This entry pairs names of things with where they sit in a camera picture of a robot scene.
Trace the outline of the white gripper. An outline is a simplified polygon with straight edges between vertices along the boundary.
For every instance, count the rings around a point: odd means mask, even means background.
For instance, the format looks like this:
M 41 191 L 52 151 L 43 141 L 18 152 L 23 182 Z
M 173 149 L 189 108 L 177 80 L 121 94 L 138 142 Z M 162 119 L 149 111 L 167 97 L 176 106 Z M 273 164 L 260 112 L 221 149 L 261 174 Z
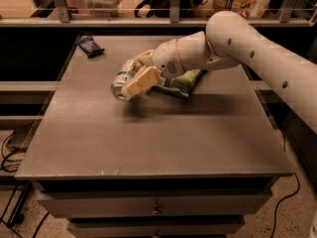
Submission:
M 122 87 L 121 93 L 125 97 L 133 97 L 157 85 L 160 76 L 174 78 L 188 70 L 204 68 L 211 56 L 204 32 L 162 43 L 155 50 L 136 56 L 136 60 L 146 67 Z

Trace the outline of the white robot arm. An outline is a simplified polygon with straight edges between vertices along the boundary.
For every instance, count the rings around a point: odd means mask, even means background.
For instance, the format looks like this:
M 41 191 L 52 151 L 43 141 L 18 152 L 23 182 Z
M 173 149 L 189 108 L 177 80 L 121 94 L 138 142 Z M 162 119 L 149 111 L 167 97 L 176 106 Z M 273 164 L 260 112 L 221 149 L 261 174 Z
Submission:
M 265 38 L 232 11 L 214 14 L 205 31 L 165 42 L 139 60 L 140 69 L 120 90 L 126 99 L 192 69 L 243 63 L 317 133 L 317 64 Z

